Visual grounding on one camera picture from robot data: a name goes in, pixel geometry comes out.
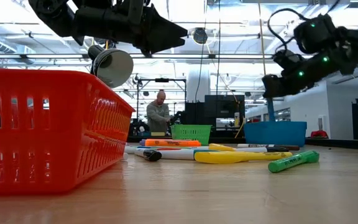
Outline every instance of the table surface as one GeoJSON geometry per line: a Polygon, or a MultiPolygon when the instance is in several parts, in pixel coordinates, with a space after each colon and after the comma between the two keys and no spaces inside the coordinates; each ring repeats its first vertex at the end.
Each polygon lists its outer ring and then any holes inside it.
{"type": "Polygon", "coordinates": [[[130,155],[66,195],[0,197],[0,223],[358,224],[358,150],[307,146],[318,164],[212,165],[130,155]]]}

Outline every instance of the blue bin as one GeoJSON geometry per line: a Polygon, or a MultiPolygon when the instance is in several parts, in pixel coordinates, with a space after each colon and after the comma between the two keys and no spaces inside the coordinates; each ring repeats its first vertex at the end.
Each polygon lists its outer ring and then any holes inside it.
{"type": "Polygon", "coordinates": [[[305,145],[307,124],[303,121],[264,121],[244,125],[247,144],[305,145]]]}

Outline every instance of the ceiling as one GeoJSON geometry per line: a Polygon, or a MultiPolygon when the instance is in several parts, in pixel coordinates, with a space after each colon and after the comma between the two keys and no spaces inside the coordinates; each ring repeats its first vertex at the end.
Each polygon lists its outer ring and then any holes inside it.
{"type": "MultiPolygon", "coordinates": [[[[189,31],[189,37],[185,38],[185,45],[174,49],[159,52],[165,54],[163,58],[135,58],[134,71],[130,80],[116,89],[116,91],[136,107],[136,85],[132,78],[186,78],[189,72],[188,65],[200,63],[200,55],[223,54],[226,59],[220,60],[219,74],[228,83],[231,90],[263,90],[260,78],[266,73],[280,74],[281,68],[265,60],[265,69],[262,54],[274,54],[280,41],[267,29],[267,20],[277,9],[289,7],[302,13],[306,17],[314,17],[324,14],[331,5],[312,5],[317,1],[309,0],[264,0],[260,8],[258,1],[241,0],[151,0],[158,13],[179,26],[189,31]],[[209,35],[207,44],[203,47],[193,41],[191,34],[197,27],[205,27],[209,35]],[[182,57],[185,54],[195,55],[194,58],[182,57]]],[[[336,26],[345,26],[349,29],[358,29],[358,0],[341,1],[330,12],[336,26]]],[[[295,14],[282,12],[270,21],[272,29],[285,40],[293,34],[293,28],[299,24],[295,14]]],[[[34,14],[27,0],[0,0],[0,42],[11,48],[10,54],[86,54],[87,48],[94,44],[92,37],[86,37],[84,46],[79,46],[71,37],[61,38],[44,25],[34,14]]],[[[118,43],[117,49],[125,50],[131,54],[139,54],[140,51],[131,44],[118,43]]],[[[288,48],[300,53],[295,43],[291,42],[288,48]]],[[[219,94],[227,94],[229,90],[220,78],[216,81],[218,61],[204,59],[203,63],[209,64],[211,73],[211,89],[218,85],[219,94]]],[[[29,69],[59,69],[79,70],[89,72],[91,62],[82,58],[35,58],[32,64],[18,62],[5,58],[0,59],[0,67],[29,68],[29,69]]],[[[170,90],[167,92],[167,103],[173,113],[183,110],[185,95],[182,83],[152,83],[144,87],[149,96],[140,93],[139,114],[144,114],[145,106],[155,98],[159,89],[170,90]]],[[[255,92],[250,99],[259,99],[260,92],[255,92]]]]}

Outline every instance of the metal frame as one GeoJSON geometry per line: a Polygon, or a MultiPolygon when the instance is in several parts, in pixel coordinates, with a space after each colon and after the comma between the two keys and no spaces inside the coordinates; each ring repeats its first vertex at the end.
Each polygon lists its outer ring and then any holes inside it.
{"type": "Polygon", "coordinates": [[[185,92],[185,101],[187,98],[187,80],[186,79],[176,79],[176,78],[140,78],[137,80],[136,83],[136,119],[139,119],[139,92],[147,85],[149,84],[151,81],[155,81],[158,83],[162,83],[163,82],[175,82],[180,88],[181,90],[183,90],[185,92]],[[146,83],[143,84],[142,88],[139,89],[139,82],[142,81],[146,81],[146,83]],[[184,82],[185,83],[185,89],[183,89],[178,83],[178,82],[184,82]]]}

